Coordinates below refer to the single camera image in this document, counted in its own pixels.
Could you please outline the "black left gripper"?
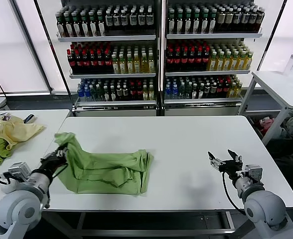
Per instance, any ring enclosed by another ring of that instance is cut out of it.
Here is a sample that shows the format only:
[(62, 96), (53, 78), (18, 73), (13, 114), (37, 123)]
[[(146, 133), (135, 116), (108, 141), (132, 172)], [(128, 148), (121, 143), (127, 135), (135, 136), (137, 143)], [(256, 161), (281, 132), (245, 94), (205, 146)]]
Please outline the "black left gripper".
[(59, 146), (54, 152), (41, 159), (39, 169), (46, 172), (48, 177), (54, 178), (67, 168), (67, 147)]

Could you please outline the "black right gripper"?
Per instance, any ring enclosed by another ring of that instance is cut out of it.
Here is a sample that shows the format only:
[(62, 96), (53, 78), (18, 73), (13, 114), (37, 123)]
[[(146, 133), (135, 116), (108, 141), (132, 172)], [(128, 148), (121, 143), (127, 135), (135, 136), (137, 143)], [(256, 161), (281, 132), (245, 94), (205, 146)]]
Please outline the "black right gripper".
[(219, 170), (219, 167), (222, 165), (222, 172), (227, 173), (230, 179), (237, 179), (239, 177), (237, 172), (241, 171), (243, 167), (242, 156), (230, 149), (228, 149), (228, 153), (231, 159), (223, 163), (223, 161), (216, 158), (211, 152), (208, 152), (210, 164), (217, 170)]

